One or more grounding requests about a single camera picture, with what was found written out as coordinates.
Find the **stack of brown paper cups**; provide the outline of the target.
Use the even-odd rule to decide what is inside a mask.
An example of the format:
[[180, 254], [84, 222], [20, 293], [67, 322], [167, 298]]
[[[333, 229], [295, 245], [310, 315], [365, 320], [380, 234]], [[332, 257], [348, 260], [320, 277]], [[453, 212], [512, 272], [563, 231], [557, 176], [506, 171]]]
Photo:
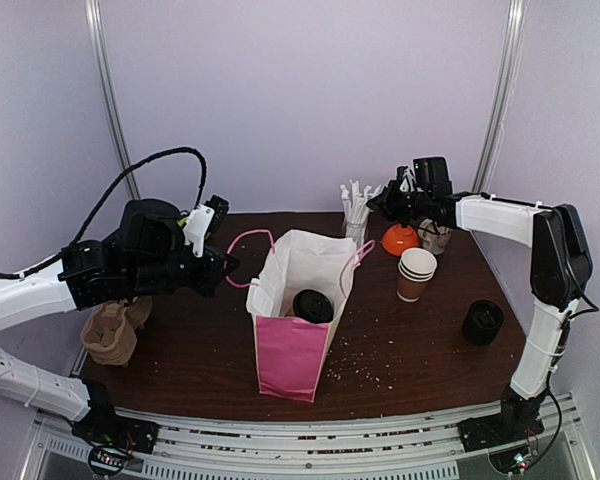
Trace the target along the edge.
[[429, 251], [422, 248], [405, 250], [398, 262], [397, 296], [408, 303], [418, 301], [437, 267], [437, 259]]

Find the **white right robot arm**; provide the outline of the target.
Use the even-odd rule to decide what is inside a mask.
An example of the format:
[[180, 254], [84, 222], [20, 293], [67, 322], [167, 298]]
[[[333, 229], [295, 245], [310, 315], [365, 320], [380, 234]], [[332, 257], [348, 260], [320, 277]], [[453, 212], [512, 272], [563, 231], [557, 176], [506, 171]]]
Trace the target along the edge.
[[420, 219], [480, 232], [531, 250], [530, 288], [534, 313], [511, 390], [529, 401], [547, 389], [547, 377], [564, 353], [567, 325], [580, 315], [580, 302], [593, 262], [577, 208], [504, 199], [485, 192], [455, 192], [443, 157], [414, 160], [367, 202], [386, 220], [403, 226]]

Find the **stack of pulp cup carriers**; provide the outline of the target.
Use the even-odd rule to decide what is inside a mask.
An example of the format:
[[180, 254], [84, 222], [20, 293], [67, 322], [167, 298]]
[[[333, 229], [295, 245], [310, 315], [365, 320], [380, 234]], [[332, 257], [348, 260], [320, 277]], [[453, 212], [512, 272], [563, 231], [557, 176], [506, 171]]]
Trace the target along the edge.
[[153, 306], [149, 296], [100, 305], [81, 331], [81, 343], [99, 365], [126, 367], [137, 345], [136, 331], [143, 329]]

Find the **stack of black cup lids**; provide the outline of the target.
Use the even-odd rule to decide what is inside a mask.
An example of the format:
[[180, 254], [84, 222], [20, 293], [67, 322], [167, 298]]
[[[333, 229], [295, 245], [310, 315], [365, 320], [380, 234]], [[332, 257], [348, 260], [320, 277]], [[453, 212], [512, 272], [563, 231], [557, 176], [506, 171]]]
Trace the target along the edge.
[[478, 300], [471, 304], [462, 324], [464, 338], [473, 345], [491, 344], [504, 323], [504, 313], [494, 302]]

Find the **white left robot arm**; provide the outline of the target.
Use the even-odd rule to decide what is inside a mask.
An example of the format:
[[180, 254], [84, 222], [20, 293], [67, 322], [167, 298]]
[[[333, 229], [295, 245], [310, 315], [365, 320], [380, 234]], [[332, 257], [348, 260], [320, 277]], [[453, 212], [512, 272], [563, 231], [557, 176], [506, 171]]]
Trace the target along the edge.
[[77, 240], [41, 264], [0, 275], [0, 396], [76, 423], [103, 444], [124, 433], [105, 387], [51, 367], [65, 327], [78, 313], [107, 301], [189, 288], [210, 297], [239, 265], [208, 244], [227, 214], [214, 196], [183, 214], [157, 199], [131, 200], [119, 227], [103, 240]]

